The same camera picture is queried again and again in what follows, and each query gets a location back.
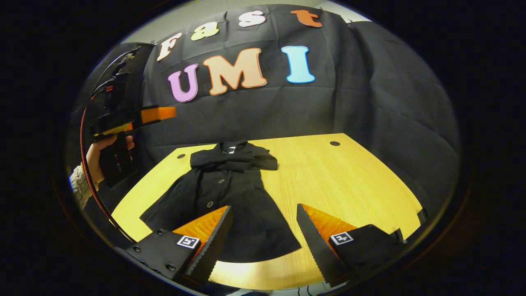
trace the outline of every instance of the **black cloth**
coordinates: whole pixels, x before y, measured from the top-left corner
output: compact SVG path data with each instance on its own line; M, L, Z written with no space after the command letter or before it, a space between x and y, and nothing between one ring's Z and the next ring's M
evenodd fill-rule
M304 25L290 11L317 14L320 28ZM237 17L260 10L267 20L240 27ZM192 41L193 30L218 22L216 35ZM230 139L271 139L345 133L388 166L430 215L454 189L460 167L460 136L447 92L425 61L400 38L374 22L346 24L341 16L298 5L232 9L186 27L170 55L157 61L157 45L144 71L146 105L175 106L177 117L147 126L140 158L154 167L174 149ZM289 83L284 46L306 46L310 83ZM231 64L246 48L261 49L266 85L209 95L208 68L215 55ZM176 102L167 77L198 64L197 96ZM183 90L188 79L181 76Z
M234 222L220 261L270 260L301 247L261 181L259 169L278 169L269 150L247 141L219 142L212 150L193 153L190 166L140 216L150 229L174 230L230 205Z

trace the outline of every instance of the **person's arm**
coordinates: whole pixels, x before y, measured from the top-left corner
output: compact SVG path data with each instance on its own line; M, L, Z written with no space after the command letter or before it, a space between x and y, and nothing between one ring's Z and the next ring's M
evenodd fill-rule
M102 174L102 170L100 169L99 163L100 151L115 143L116 140L117 135L97 141L91 144L91 146L88 149L88 153L86 154L86 162L88 164L89 174L92 177L93 184L95 185L95 190L97 191L99 183L102 182L102 180L104 180L104 176ZM126 142L128 142L128 149L132 149L135 146L135 144L133 143L132 136L127 136ZM84 174L82 165L77 166L73 170L73 174L71 174L71 176L69 177L69 182L71 183L73 194L77 198L80 208L84 209L89 197L92 195L92 192L89 189L86 174Z
M89 197L92 195L91 190L89 189L88 181L82 165L77 166L73 170L73 174L69 176L69 182L71 183L71 188L73 189L73 195L77 198L80 208L83 210L88 202Z

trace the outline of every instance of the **black coat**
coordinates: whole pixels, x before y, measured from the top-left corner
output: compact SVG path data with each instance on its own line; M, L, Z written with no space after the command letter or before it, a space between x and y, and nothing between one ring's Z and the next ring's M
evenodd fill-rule
M234 222L220 261L264 261L301 247L263 187L259 169L278 169L276 158L267 149L246 141L219 142L212 150L193 153L190 166L191 170L141 215L150 229L174 230L230 205Z

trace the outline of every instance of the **sweater sleeve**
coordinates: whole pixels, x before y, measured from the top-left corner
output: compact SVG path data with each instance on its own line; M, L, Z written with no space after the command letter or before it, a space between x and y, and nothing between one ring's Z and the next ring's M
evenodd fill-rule
M73 174L69 177L69 182L80 208L84 209L92 192L89 189L88 181L86 180L86 175L84 174L82 166L79 165L73 170Z

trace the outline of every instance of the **wooden table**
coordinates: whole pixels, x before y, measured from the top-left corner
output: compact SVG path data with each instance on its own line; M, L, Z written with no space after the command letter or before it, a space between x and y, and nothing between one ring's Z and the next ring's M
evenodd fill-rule
M261 170L272 196L301 249L256 263L218 261L210 281L254 290L289 289L323 281L296 222L303 203L350 224L374 224L387 233L400 228L408 237L419 226L422 206L406 185L382 162L345 134L253 140L278 160L277 171ZM215 145L179 148L140 180L119 203L113 217L136 241L151 233L139 216L172 183L190 170L190 155Z

